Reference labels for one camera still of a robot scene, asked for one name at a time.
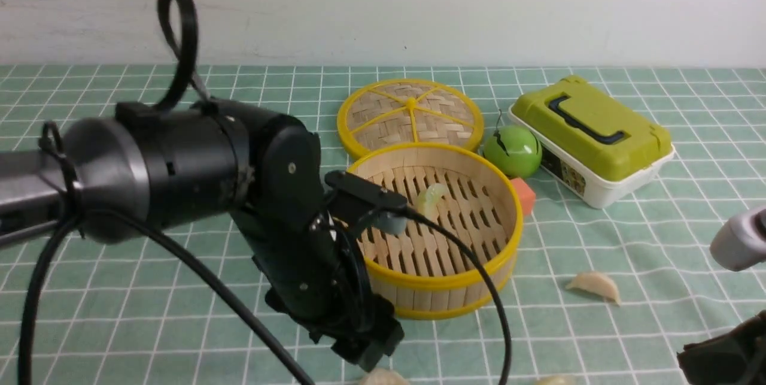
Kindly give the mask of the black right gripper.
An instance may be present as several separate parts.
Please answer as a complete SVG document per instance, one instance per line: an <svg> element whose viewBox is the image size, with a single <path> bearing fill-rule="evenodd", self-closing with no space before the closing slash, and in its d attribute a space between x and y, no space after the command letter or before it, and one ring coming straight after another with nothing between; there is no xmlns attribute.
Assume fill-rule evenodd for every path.
<svg viewBox="0 0 766 385"><path fill-rule="evenodd" d="M717 338L684 345L677 361L690 384L764 384L765 312Z"/></svg>

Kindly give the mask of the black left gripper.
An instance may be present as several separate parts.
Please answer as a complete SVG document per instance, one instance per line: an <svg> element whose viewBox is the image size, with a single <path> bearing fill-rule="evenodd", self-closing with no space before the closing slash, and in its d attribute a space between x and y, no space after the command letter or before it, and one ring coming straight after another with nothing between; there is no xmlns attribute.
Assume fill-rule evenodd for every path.
<svg viewBox="0 0 766 385"><path fill-rule="evenodd" d="M309 332L333 338L333 351L372 371L404 338L392 303L372 290L355 236L369 228L399 235L407 197L334 170L320 174L317 134L284 113L233 111L247 131L252 180L233 222L271 289L266 303Z"/></svg>

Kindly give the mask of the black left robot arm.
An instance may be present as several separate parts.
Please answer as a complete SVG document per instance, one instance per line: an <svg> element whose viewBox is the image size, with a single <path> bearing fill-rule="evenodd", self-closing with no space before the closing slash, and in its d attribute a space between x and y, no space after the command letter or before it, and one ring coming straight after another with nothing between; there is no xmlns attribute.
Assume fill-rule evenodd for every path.
<svg viewBox="0 0 766 385"><path fill-rule="evenodd" d="M2 152L2 248L80 231L113 245L227 214L270 283L266 304L365 371L404 338L358 246L371 227L402 232L396 192L344 170L320 174L320 138L295 117L213 99L161 113L46 123L36 150Z"/></svg>

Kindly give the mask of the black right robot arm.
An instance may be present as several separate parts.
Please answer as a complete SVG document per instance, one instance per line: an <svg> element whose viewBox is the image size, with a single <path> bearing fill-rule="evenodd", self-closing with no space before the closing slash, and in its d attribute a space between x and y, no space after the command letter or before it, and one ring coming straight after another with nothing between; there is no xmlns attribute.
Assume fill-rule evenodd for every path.
<svg viewBox="0 0 766 385"><path fill-rule="evenodd" d="M720 266L743 271L765 260L764 207L732 216L709 251ZM765 312L716 338L687 344L677 354L689 384L764 384Z"/></svg>

